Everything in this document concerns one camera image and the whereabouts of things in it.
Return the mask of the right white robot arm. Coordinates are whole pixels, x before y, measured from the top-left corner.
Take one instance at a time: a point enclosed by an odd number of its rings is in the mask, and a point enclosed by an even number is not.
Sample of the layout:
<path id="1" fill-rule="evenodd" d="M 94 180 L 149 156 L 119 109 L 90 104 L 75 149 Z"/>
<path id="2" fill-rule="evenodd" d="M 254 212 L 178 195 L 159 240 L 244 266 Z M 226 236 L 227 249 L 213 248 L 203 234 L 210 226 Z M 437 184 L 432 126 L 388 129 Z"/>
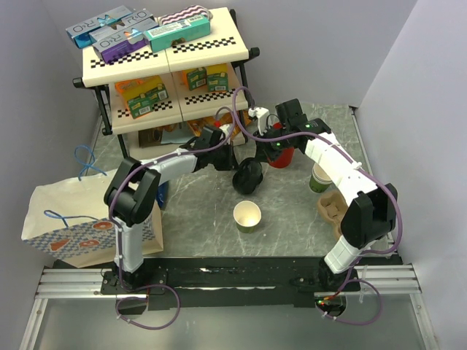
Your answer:
<path id="1" fill-rule="evenodd" d="M 281 127 L 269 125 L 269 111 L 252 107 L 251 118 L 258 121 L 253 138 L 258 154 L 273 160 L 284 149 L 299 149 L 321 167 L 347 205 L 341 221 L 341 237 L 324 258 L 326 268 L 318 274 L 320 285 L 335 290 L 344 282 L 344 273 L 371 245 L 394 229 L 401 228 L 397 191 L 366 173 L 361 164 L 340 145 L 331 128 L 320 118 L 310 120 L 297 99 L 276 107 Z"/>

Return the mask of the brown pulp cup carrier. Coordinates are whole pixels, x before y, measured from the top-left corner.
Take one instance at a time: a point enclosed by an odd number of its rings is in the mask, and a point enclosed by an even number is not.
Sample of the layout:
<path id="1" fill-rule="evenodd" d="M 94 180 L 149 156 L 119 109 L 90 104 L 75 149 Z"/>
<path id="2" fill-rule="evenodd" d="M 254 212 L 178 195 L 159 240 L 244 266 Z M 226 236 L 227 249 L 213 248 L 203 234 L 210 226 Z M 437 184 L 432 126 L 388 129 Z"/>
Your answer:
<path id="1" fill-rule="evenodd" d="M 341 222 L 347 209 L 348 205 L 338 190 L 324 192 L 317 201 L 318 214 L 332 226 L 337 241 L 342 236 Z"/>

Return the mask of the black coffee cup lid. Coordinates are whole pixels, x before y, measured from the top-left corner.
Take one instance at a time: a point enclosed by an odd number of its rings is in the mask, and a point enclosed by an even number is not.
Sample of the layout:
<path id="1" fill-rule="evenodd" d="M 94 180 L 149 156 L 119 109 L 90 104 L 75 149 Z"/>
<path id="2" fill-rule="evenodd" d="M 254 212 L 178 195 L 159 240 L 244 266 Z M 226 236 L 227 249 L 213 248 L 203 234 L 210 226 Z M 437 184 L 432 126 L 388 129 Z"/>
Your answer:
<path id="1" fill-rule="evenodd" d="M 249 157 L 239 164 L 239 168 L 233 175 L 232 184 L 239 194 L 250 195 L 262 181 L 262 165 L 255 158 Z"/>

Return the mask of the green paper coffee cup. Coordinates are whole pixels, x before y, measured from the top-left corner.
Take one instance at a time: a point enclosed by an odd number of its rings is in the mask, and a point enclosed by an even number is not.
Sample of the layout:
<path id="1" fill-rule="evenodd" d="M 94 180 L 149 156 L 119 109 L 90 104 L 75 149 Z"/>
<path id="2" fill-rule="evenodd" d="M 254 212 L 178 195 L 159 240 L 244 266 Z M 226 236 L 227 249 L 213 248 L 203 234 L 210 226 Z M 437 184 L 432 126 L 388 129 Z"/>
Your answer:
<path id="1" fill-rule="evenodd" d="M 259 206 L 252 201 L 241 201 L 233 209 L 233 218 L 240 233 L 253 233 L 261 221 Z"/>

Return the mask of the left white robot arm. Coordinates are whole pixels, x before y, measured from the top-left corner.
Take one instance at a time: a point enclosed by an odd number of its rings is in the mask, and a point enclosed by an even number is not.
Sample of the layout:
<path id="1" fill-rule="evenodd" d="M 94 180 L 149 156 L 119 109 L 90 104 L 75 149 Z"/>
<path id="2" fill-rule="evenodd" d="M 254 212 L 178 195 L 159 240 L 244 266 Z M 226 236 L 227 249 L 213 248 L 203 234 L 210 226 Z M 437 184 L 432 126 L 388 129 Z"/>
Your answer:
<path id="1" fill-rule="evenodd" d="M 114 271 L 126 292 L 138 292 L 144 284 L 143 226 L 153 212 L 159 185 L 208 165 L 219 171 L 232 169 L 230 136 L 208 125 L 199 137 L 173 152 L 146 163 L 127 157 L 120 164 L 104 194 L 104 203 L 115 227 Z"/>

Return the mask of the paper takeout bag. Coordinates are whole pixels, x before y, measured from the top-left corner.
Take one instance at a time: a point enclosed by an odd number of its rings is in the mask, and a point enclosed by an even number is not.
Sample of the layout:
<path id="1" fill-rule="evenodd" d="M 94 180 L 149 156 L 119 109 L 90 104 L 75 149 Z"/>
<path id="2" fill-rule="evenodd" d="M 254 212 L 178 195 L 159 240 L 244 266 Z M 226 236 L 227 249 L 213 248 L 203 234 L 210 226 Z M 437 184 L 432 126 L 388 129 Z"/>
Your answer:
<path id="1" fill-rule="evenodd" d="M 76 268 L 114 260 L 116 238 L 104 204 L 116 170 L 65 179 L 33 191 L 22 241 Z"/>

